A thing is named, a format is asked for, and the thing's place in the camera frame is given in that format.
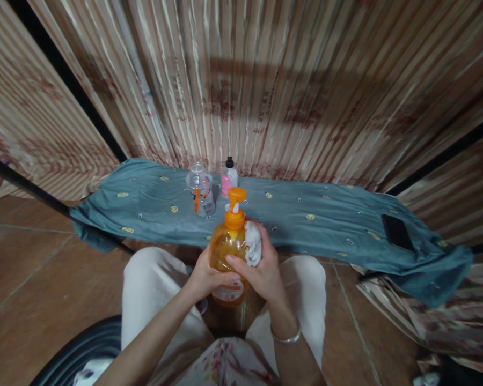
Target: bottle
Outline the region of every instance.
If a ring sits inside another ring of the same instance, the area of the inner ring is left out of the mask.
[[[220,171],[222,176],[222,196],[227,197],[229,189],[238,186],[238,171],[232,157],[227,157],[225,167]]]
[[[202,217],[208,217],[215,213],[215,202],[211,188],[212,180],[211,174],[204,169],[202,162],[192,164],[186,176],[189,192],[193,196],[193,209],[195,213]]]
[[[218,224],[211,236],[211,256],[209,266],[217,272],[229,272],[234,268],[225,257],[233,255],[245,260],[245,213],[239,208],[239,202],[245,200],[247,192],[242,188],[231,188],[228,198],[231,200],[229,211],[225,214],[225,221]],[[213,291],[215,301],[221,306],[236,307],[245,300],[249,283],[241,277],[228,285],[222,285]]]

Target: hand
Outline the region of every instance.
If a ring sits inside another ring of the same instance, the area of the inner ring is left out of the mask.
[[[279,303],[286,299],[286,293],[279,273],[277,251],[263,225],[256,221],[254,223],[261,233],[261,261],[258,266],[249,267],[244,260],[231,255],[228,255],[226,260],[236,272],[251,283],[254,290],[269,304]]]
[[[184,288],[193,298],[194,303],[206,298],[213,290],[221,285],[227,285],[233,280],[239,280],[240,275],[236,272],[219,273],[209,266],[209,245],[199,256],[192,275],[184,285]]]

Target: brown tile floor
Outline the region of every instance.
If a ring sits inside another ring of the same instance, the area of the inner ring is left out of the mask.
[[[145,245],[129,244],[134,249]],[[187,264],[200,253],[161,247]],[[80,242],[68,220],[34,200],[1,199],[0,386],[29,384],[72,337],[121,313],[128,260],[118,250],[102,255]],[[328,259],[322,264],[327,278],[323,372],[330,385],[410,385],[418,372],[416,344],[360,293],[351,267]],[[236,309],[210,299],[204,319],[211,328],[243,331],[262,305],[255,292]]]

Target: smartphone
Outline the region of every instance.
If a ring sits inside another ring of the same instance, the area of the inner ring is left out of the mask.
[[[409,238],[408,230],[404,221],[388,214],[381,215],[385,227],[386,238],[394,247],[398,247],[415,253],[412,240]]]

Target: leg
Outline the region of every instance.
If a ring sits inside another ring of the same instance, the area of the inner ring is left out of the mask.
[[[181,290],[187,280],[184,263],[165,250],[143,248],[132,256],[124,271],[122,350]],[[193,307],[170,341],[158,367],[180,352],[194,348],[205,350],[212,342],[211,332],[197,308]]]
[[[292,310],[318,366],[322,369],[326,316],[326,272],[313,256],[294,256],[279,267]],[[245,339],[257,346],[276,374],[270,314],[265,305],[247,331]]]

